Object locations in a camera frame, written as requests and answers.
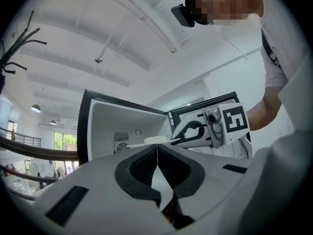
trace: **camera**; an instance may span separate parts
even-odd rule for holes
[[[173,7],[171,11],[182,26],[190,28],[195,26],[191,12],[182,4]]]
[[[215,108],[213,111],[206,110],[206,120],[209,124],[217,123],[221,120],[221,112],[219,109]]]

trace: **robotic arm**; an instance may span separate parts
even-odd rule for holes
[[[198,128],[198,135],[187,138],[186,132],[190,128]],[[177,126],[171,139],[180,139],[172,145],[182,148],[204,146],[219,148],[236,140],[245,139],[243,137],[249,131],[242,103],[219,104],[213,109],[187,115]]]

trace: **strap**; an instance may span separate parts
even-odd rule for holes
[[[271,59],[271,61],[274,63],[274,65],[276,65],[279,68],[281,68],[281,66],[279,64],[279,61],[278,61],[278,58],[276,57],[276,55],[272,51],[271,47],[269,46],[268,41],[266,40],[266,37],[265,37],[264,32],[263,32],[262,29],[261,29],[261,33],[262,33],[262,44],[263,44],[263,47],[264,47],[264,50],[265,50],[266,54]]]

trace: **head-mounted camera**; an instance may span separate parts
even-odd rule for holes
[[[185,6],[180,4],[172,8],[172,13],[184,27],[194,27],[195,23],[198,24],[212,24],[213,20],[207,18],[207,15],[202,16],[201,14],[195,13],[196,0],[185,0]]]

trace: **white ceiling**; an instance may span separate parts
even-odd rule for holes
[[[183,2],[29,0],[12,31],[21,32],[35,11],[31,30],[40,31],[33,39],[47,45],[25,45],[21,59],[43,113],[77,120],[84,89],[127,100],[128,91],[152,70],[203,38],[201,25],[182,27],[172,15],[171,7]],[[219,30],[207,27],[205,35]]]

